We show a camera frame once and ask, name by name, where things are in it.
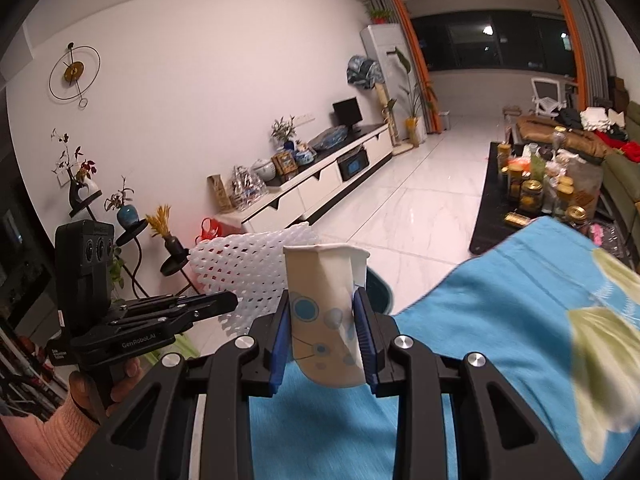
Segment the screw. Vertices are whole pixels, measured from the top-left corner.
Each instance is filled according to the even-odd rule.
[[[399,335],[394,339],[394,345],[396,345],[398,348],[407,350],[414,345],[414,340],[407,335]]]
[[[251,348],[255,344],[255,340],[250,335],[241,335],[236,339],[236,346],[238,348]]]
[[[486,364],[486,358],[481,353],[478,353],[478,352],[473,352],[472,354],[469,354],[466,360],[469,362],[470,365],[475,366],[477,368],[484,366]]]
[[[178,364],[180,364],[179,354],[167,354],[162,358],[162,366],[166,366],[167,368],[173,368]]]

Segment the wall clock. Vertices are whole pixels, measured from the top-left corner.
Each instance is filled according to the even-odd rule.
[[[49,75],[49,91],[59,101],[80,98],[78,107],[84,110],[88,100],[84,93],[100,72],[100,54],[92,46],[69,43],[66,52],[55,63]]]

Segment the blue bedsheet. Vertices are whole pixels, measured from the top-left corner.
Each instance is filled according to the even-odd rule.
[[[584,478],[601,480],[640,421],[638,303],[637,275],[543,218],[459,266],[396,321],[434,352],[487,355]],[[256,479],[391,478],[397,406],[366,386],[317,386],[289,364],[273,399],[251,400]]]

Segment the computer monitor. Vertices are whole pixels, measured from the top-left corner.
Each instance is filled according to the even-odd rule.
[[[362,120],[358,100],[355,97],[347,99],[346,101],[334,103],[334,112],[335,116],[338,118],[338,122],[348,127],[350,132],[359,131],[359,129],[354,129],[353,127],[354,124],[357,124]]]

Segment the blue gripper pad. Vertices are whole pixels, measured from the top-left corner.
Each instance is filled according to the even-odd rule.
[[[358,346],[360,346],[360,354],[362,355],[364,377],[371,388],[371,393],[375,395],[378,389],[376,353],[373,348],[369,321],[367,321],[362,300],[357,292],[353,295],[353,320],[358,334]]]
[[[282,384],[284,378],[284,368],[289,360],[289,349],[291,348],[291,319],[289,302],[285,307],[280,326],[276,334],[276,341],[273,344],[273,354],[271,355],[271,376],[269,378],[269,388],[271,394],[275,395]]]

